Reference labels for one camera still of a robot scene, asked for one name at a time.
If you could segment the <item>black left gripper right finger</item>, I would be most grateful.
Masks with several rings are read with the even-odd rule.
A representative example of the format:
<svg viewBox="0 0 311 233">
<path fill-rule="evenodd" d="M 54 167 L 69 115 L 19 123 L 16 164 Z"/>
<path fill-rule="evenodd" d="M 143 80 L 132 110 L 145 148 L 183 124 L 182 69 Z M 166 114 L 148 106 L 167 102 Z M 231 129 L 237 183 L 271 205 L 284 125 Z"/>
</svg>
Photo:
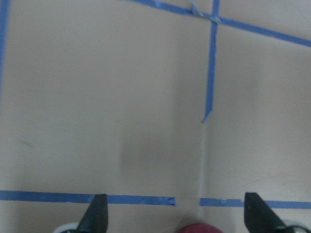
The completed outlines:
<svg viewBox="0 0 311 233">
<path fill-rule="evenodd" d="M 284 233 L 285 223 L 255 192 L 244 195 L 244 224 L 249 233 Z"/>
</svg>

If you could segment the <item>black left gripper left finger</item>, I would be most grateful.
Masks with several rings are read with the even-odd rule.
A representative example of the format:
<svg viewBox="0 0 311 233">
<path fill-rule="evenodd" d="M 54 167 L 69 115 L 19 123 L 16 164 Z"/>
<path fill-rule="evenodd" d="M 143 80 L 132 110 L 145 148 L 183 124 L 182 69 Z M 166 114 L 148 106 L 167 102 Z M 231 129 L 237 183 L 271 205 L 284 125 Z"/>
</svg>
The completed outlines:
<svg viewBox="0 0 311 233">
<path fill-rule="evenodd" d="M 105 233 L 108 229 L 107 195 L 95 195 L 76 229 L 79 233 Z"/>
</svg>

